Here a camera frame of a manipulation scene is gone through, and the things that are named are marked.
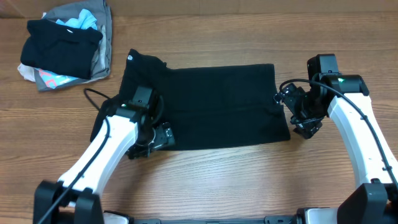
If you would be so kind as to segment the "black t-shirt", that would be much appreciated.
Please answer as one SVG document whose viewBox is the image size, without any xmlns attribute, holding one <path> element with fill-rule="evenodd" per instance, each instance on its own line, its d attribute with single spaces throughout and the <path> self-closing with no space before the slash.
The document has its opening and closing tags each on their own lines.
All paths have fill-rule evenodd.
<svg viewBox="0 0 398 224">
<path fill-rule="evenodd" d="M 168 122 L 173 151 L 241 147 L 290 140 L 277 93 L 273 64 L 171 69 L 161 59 L 131 49 L 119 93 L 106 100 L 90 138 L 110 106 L 132 99 L 137 87 L 164 99 L 160 122 Z"/>
</svg>

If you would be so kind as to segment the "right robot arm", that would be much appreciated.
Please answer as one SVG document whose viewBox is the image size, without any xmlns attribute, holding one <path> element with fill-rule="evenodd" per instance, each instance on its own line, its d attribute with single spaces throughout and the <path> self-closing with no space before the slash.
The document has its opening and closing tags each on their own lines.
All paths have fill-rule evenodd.
<svg viewBox="0 0 398 224">
<path fill-rule="evenodd" d="M 397 159 L 376 121 L 369 89 L 360 75 L 340 73 L 334 54 L 307 62 L 310 90 L 283 82 L 275 94 L 292 113 L 294 132 L 310 139 L 330 118 L 349 154 L 355 191 L 337 208 L 300 208 L 286 223 L 397 223 Z"/>
</svg>

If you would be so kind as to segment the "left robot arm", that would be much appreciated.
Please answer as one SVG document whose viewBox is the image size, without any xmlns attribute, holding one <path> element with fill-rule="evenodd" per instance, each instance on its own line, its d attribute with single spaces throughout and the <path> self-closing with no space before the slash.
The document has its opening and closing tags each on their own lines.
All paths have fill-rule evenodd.
<svg viewBox="0 0 398 224">
<path fill-rule="evenodd" d="M 101 196 L 123 156 L 148 157 L 173 146 L 169 123 L 160 123 L 164 99 L 139 86 L 132 98 L 110 106 L 94 140 L 57 182 L 42 181 L 34 195 L 34 223 L 134 223 L 119 212 L 104 211 Z"/>
</svg>

